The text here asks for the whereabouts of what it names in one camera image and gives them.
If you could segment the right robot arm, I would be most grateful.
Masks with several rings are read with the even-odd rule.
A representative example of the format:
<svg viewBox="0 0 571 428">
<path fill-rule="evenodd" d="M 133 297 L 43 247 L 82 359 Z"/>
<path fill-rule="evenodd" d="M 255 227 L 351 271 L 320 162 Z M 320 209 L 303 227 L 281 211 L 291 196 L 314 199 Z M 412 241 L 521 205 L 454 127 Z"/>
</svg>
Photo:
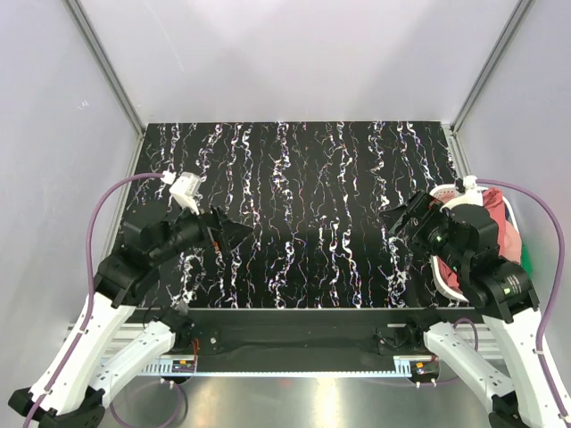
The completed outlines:
<svg viewBox="0 0 571 428">
<path fill-rule="evenodd" d="M 496 371 L 435 309 L 410 317 L 398 343 L 429 352 L 470 388 L 492 427 L 568 427 L 570 396 L 544 337 L 547 314 L 530 276 L 500 254 L 499 225 L 479 204 L 447 207 L 427 192 L 386 210 L 388 235 L 456 273 L 460 289 L 492 333 L 507 374 Z"/>
</svg>

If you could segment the red t-shirt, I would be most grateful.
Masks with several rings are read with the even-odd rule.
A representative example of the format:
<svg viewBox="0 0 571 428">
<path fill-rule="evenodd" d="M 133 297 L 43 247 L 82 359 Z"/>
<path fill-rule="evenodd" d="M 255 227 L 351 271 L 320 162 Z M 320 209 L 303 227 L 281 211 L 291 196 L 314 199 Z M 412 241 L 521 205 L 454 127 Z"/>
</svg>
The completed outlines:
<svg viewBox="0 0 571 428">
<path fill-rule="evenodd" d="M 500 255 L 520 264 L 523 244 L 517 228 L 507 217 L 509 211 L 504 201 L 502 190 L 497 187 L 491 187 L 484 189 L 482 194 L 484 207 L 499 226 L 498 244 L 500 246 Z M 439 292 L 444 293 L 446 296 L 454 293 L 462 294 L 457 275 L 440 258 L 432 258 L 431 266 L 434 283 Z"/>
</svg>

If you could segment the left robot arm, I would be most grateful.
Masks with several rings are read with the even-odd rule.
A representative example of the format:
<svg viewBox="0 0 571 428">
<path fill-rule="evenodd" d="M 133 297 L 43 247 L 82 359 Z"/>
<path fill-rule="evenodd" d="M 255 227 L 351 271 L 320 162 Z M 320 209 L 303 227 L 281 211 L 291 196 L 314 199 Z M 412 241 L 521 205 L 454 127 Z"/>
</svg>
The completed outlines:
<svg viewBox="0 0 571 428">
<path fill-rule="evenodd" d="M 162 208 L 147 207 L 123 223 L 120 243 L 99 266 L 90 267 L 88 295 L 62 348 L 41 378 L 15 391 L 8 405 L 24 425 L 96 427 L 114 396 L 150 361 L 192 344 L 192 320 L 179 309 L 162 309 L 144 331 L 106 363 L 114 335 L 158 284 L 162 264 L 196 248 L 227 256 L 252 228 L 232 221 L 221 208 L 182 210 L 169 221 Z"/>
</svg>

